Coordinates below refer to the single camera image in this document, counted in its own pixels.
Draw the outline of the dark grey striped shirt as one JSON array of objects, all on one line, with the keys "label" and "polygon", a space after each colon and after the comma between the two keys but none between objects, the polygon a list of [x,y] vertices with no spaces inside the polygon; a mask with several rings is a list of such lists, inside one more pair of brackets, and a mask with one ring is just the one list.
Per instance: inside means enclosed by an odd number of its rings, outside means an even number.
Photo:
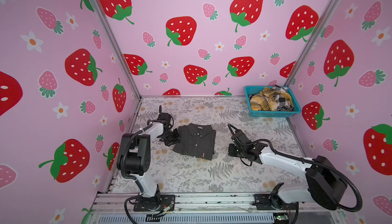
[{"label": "dark grey striped shirt", "polygon": [[216,130],[211,125],[198,125],[190,123],[178,127],[180,142],[173,151],[184,156],[190,156],[205,160],[212,160]]}]

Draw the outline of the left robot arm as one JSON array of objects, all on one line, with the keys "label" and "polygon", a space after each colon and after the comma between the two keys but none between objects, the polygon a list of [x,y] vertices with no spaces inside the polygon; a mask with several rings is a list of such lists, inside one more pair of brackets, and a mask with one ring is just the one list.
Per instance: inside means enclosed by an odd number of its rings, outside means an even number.
[{"label": "left robot arm", "polygon": [[151,142],[158,138],[165,146],[179,143],[180,135],[173,125],[173,117],[168,113],[160,112],[158,119],[149,120],[146,127],[133,134],[124,134],[121,138],[116,167],[122,178],[135,181],[144,202],[160,204],[159,187],[148,174],[151,163]]}]

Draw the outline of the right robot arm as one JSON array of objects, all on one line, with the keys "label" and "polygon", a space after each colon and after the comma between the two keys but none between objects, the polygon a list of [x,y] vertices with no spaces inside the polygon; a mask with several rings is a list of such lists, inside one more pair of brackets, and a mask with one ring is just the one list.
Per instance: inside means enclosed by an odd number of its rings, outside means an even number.
[{"label": "right robot arm", "polygon": [[325,167],[333,167],[330,162],[320,157],[305,160],[294,159],[292,155],[283,155],[282,152],[272,149],[271,141],[259,139],[254,142],[242,132],[237,131],[231,136],[229,155],[250,163],[273,166],[298,176],[303,180],[299,184],[279,183],[269,195],[271,205],[281,209],[283,205],[296,202],[314,202],[319,206],[336,210],[339,207],[346,189],[345,183],[338,174]]}]

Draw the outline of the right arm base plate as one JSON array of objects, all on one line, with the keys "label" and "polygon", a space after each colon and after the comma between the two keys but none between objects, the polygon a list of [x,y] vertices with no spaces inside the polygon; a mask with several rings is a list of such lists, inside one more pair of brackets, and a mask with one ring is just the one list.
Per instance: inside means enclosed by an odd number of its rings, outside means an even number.
[{"label": "right arm base plate", "polygon": [[270,194],[255,194],[252,206],[255,206],[257,210],[265,211],[296,210],[296,204],[287,204],[278,195],[271,196]]}]

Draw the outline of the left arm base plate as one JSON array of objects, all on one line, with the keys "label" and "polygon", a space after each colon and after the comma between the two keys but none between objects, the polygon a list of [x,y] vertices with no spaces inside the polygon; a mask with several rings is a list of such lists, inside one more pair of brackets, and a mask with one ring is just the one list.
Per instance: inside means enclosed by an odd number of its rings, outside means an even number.
[{"label": "left arm base plate", "polygon": [[175,207],[175,195],[160,195],[156,197],[141,197],[139,196],[134,204],[134,212],[167,212],[173,211]]}]

